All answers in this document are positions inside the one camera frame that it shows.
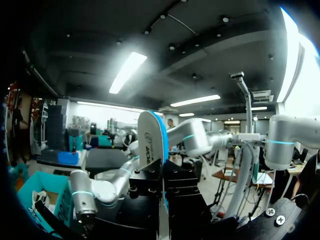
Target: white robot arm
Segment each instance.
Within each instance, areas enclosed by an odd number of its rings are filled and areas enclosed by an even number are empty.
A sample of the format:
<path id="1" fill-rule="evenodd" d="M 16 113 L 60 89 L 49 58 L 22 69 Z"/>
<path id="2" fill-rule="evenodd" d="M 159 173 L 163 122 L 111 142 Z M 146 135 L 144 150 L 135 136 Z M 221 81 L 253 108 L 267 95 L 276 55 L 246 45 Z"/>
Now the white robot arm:
<path id="1" fill-rule="evenodd" d="M 274 170 L 286 170 L 292 160 L 295 142 L 311 149 L 320 149 L 320 116 L 272 116 L 269 122 L 265 164 Z"/>

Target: teal crate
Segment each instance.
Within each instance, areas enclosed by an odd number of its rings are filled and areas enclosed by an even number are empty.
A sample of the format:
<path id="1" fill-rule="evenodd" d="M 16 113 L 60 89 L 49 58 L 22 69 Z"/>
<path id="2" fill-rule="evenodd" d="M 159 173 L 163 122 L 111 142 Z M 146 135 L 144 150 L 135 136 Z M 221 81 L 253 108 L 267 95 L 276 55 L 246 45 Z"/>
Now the teal crate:
<path id="1" fill-rule="evenodd" d="M 20 203 L 31 219 L 34 220 L 40 229 L 50 233 L 53 231 L 52 227 L 44 220 L 40 213 L 34 211 L 32 208 L 32 192 L 41 192 L 43 189 L 58 194 L 53 214 L 69 227 L 73 217 L 74 202 L 70 193 L 68 177 L 37 171 L 25 182 L 17 193 Z"/>
<path id="2" fill-rule="evenodd" d="M 99 147 L 108 147 L 108 146 L 111 146 L 111 140 L 108 139 L 108 136 L 107 135 L 99 135 L 98 136 L 98 144 L 99 144 Z"/>

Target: ceiling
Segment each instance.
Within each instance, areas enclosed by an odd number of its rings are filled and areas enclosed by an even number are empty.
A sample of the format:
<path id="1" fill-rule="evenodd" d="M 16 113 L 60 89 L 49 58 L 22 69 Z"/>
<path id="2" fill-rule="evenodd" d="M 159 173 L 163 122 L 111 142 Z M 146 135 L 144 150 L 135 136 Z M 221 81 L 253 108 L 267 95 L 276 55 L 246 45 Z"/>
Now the ceiling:
<path id="1" fill-rule="evenodd" d="M 167 13 L 193 32 L 168 15 L 159 18 Z M 143 34 L 154 22 L 150 34 Z M 176 114 L 196 116 L 246 111 L 242 93 L 229 78 L 240 71 L 251 91 L 271 90 L 273 101 L 266 104 L 274 111 L 287 61 L 280 8 L 264 0 L 57 1 L 23 47 L 61 96 L 152 110 L 221 96 L 176 108 Z M 148 58 L 118 94 L 110 94 L 131 52 Z"/>

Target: plastic bin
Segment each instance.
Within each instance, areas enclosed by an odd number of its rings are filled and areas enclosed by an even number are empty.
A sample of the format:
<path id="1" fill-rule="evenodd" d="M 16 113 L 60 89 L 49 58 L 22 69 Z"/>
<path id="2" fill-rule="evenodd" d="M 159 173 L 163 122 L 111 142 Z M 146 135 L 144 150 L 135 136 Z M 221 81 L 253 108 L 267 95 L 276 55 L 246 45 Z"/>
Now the plastic bin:
<path id="1" fill-rule="evenodd" d="M 98 136 L 99 147 L 108 147 L 111 146 L 111 140 L 108 139 L 107 135 Z"/>
<path id="2" fill-rule="evenodd" d="M 41 192 L 42 190 L 57 194 L 53 214 L 69 227 L 73 216 L 74 202 L 69 189 L 68 177 L 37 171 L 17 193 L 20 203 L 30 218 L 40 229 L 50 233 L 53 231 L 52 227 L 44 220 L 40 213 L 32 208 L 32 192 Z"/>
<path id="3" fill-rule="evenodd" d="M 61 151 L 58 153 L 58 163 L 65 165 L 77 165 L 79 161 L 79 154 L 69 151 Z"/>

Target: screw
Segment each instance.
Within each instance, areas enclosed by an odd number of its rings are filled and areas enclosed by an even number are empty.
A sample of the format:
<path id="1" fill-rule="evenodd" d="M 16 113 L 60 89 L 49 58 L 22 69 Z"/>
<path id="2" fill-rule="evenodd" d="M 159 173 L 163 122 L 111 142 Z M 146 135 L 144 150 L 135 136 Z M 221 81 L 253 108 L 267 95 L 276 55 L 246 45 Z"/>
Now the screw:
<path id="1" fill-rule="evenodd" d="M 276 227 L 279 227 L 279 226 L 283 225 L 285 223 L 285 221 L 286 221 L 285 216 L 282 216 L 282 215 L 277 216 L 274 225 Z"/>
<path id="2" fill-rule="evenodd" d="M 267 215 L 268 217 L 272 217 L 276 214 L 276 211 L 272 208 L 269 207 L 266 211 L 265 211 L 265 215 Z"/>

